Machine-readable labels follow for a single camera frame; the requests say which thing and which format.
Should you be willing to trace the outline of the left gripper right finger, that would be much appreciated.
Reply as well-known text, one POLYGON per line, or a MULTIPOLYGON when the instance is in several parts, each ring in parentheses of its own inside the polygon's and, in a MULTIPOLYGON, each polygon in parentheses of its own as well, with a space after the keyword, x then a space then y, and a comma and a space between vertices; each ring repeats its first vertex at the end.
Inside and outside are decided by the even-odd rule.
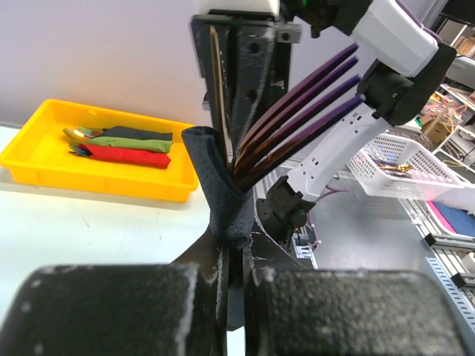
POLYGON ((244 251, 248 355, 464 355, 440 287, 417 271, 311 270, 255 225, 244 251))

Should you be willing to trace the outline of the purple fork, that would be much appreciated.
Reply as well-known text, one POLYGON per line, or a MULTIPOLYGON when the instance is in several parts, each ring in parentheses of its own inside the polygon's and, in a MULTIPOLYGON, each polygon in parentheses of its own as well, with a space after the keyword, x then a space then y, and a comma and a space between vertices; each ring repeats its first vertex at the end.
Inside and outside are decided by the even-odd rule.
POLYGON ((313 123, 307 131, 291 138, 320 112, 328 108, 361 81, 356 75, 340 84, 321 99, 312 102, 337 79, 356 65, 356 43, 346 47, 281 97, 245 135, 235 161, 233 182, 248 191, 256 182, 320 136, 362 103, 360 96, 344 102, 313 123))

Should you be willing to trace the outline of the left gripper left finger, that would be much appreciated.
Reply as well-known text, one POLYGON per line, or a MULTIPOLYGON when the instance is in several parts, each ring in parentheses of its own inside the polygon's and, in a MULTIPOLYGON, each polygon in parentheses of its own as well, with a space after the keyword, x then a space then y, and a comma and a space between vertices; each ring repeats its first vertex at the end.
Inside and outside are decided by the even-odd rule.
POLYGON ((169 264, 58 265, 21 285, 3 355, 224 355, 229 251, 209 232, 169 264))

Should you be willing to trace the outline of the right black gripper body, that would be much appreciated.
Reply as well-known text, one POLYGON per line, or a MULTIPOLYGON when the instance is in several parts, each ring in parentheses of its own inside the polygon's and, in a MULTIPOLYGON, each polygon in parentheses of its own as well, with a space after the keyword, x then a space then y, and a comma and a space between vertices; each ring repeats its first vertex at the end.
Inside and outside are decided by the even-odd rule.
POLYGON ((249 36, 270 36, 275 42, 297 44, 301 41, 299 24, 281 19, 279 14, 250 12, 243 10, 210 10, 207 14, 194 15, 191 28, 194 37, 205 26, 223 27, 249 36))

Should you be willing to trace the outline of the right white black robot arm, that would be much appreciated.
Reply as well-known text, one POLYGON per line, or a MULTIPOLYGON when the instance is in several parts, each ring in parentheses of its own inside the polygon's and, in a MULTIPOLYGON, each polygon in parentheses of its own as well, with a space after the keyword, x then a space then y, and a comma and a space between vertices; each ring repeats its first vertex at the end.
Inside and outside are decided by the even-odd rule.
POLYGON ((400 1, 202 1, 190 27, 212 123, 182 137, 209 231, 236 245, 256 220, 289 239, 341 166, 422 110, 456 56, 400 1), (290 86, 295 19, 352 42, 290 86))

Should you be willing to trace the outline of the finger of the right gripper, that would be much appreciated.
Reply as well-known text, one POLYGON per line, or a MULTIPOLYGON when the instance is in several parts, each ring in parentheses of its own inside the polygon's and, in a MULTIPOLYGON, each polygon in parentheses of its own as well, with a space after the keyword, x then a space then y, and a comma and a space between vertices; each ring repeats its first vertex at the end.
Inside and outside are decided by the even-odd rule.
POLYGON ((200 75, 206 83, 203 106, 209 109, 212 127, 223 135, 222 141, 226 147, 231 148, 228 86, 229 27, 217 22, 216 16, 194 16, 191 18, 191 31, 200 75))
POLYGON ((288 91, 292 25, 242 26, 232 38, 229 136, 236 156, 250 128, 288 91))

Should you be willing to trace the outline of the gold knife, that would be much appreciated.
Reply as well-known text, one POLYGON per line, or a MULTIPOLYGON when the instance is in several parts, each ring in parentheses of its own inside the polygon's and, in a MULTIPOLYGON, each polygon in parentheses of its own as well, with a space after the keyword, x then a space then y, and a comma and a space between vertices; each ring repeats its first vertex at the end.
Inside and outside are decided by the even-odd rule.
POLYGON ((210 50, 212 58, 212 70, 214 80, 214 100, 217 111, 217 128, 220 137, 220 146, 222 149, 222 156, 224 164, 229 167, 229 154, 226 145, 226 106, 223 92, 223 77, 221 70, 221 57, 218 35, 213 25, 209 26, 210 50))

